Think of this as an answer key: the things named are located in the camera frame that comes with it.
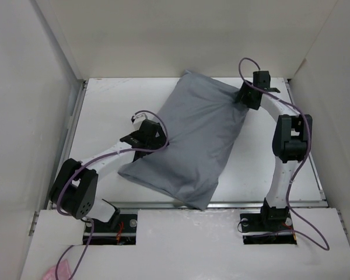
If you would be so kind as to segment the grey pillowcase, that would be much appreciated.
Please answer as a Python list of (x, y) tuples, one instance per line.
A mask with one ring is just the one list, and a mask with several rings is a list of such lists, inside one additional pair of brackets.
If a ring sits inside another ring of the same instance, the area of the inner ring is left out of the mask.
[(205, 210), (249, 111), (235, 103), (238, 91), (186, 72), (157, 113), (168, 130), (168, 147), (122, 166), (119, 175)]

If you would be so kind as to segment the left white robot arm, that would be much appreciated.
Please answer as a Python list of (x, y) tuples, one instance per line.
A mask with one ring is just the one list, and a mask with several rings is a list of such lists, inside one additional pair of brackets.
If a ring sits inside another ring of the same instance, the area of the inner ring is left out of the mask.
[(159, 122), (145, 119), (139, 128), (122, 137), (104, 152), (85, 160), (67, 159), (52, 185), (48, 199), (64, 215), (92, 220), (110, 232), (118, 227), (120, 210), (96, 197), (98, 182), (169, 144), (167, 128)]

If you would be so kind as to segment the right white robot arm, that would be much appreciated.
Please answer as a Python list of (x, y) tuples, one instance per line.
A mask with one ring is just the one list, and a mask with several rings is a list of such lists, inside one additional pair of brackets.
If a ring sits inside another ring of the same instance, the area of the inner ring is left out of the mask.
[(244, 82), (236, 102), (249, 109), (264, 109), (276, 122), (272, 139), (275, 169), (270, 189), (259, 213), (240, 215), (241, 229), (248, 232), (278, 232), (286, 230), (290, 218), (289, 193), (298, 166), (307, 158), (312, 117), (301, 116), (288, 102), (281, 100), (271, 88), (268, 71), (253, 72), (253, 80)]

